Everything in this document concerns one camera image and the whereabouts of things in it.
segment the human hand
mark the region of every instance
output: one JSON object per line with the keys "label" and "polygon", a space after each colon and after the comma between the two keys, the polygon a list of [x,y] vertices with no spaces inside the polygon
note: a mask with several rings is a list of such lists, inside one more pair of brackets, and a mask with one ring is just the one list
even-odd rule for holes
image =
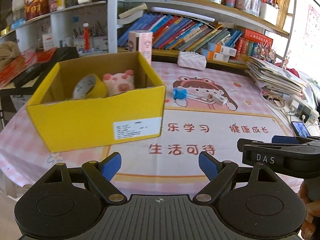
{"label": "human hand", "polygon": [[313,218],[320,217],[320,200],[314,202],[310,201],[308,197],[308,189],[304,182],[300,186],[298,195],[307,207],[307,216],[301,227],[301,236],[303,239],[308,240],[311,239],[312,235],[316,231],[316,225],[313,222]]}

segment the gray ribbed plate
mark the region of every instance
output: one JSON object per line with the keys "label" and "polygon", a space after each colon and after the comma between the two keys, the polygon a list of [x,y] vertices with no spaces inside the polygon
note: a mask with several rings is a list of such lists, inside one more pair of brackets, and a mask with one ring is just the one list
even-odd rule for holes
{"label": "gray ribbed plate", "polygon": [[[72,240],[249,240],[227,228],[208,206],[187,196],[139,196],[107,208],[90,230]],[[283,240],[300,240],[292,235]]]}

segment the metal screw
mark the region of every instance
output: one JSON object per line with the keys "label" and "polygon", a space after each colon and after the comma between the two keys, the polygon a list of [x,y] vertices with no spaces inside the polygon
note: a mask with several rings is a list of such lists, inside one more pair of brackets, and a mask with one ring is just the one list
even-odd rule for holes
{"label": "metal screw", "polygon": [[201,202],[208,202],[211,200],[211,196],[208,194],[199,194],[196,196],[196,199]]}
{"label": "metal screw", "polygon": [[122,196],[121,194],[112,194],[109,196],[109,200],[112,202],[119,202],[122,201],[124,199],[124,196]]}

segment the yellow box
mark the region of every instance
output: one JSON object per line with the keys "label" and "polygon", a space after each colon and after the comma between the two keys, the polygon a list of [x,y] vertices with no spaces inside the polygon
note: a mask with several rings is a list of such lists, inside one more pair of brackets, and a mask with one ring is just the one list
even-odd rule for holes
{"label": "yellow box", "polygon": [[[135,90],[105,98],[72,99],[90,74],[134,71]],[[139,52],[57,63],[27,105],[50,152],[85,149],[160,136],[166,86]]]}

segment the white quilted purse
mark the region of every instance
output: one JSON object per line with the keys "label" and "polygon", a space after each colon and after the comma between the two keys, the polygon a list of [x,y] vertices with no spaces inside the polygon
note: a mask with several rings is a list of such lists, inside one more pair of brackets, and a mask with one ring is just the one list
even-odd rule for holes
{"label": "white quilted purse", "polygon": [[178,65],[180,67],[194,68],[204,70],[207,65],[205,56],[195,52],[180,51],[178,56]]}

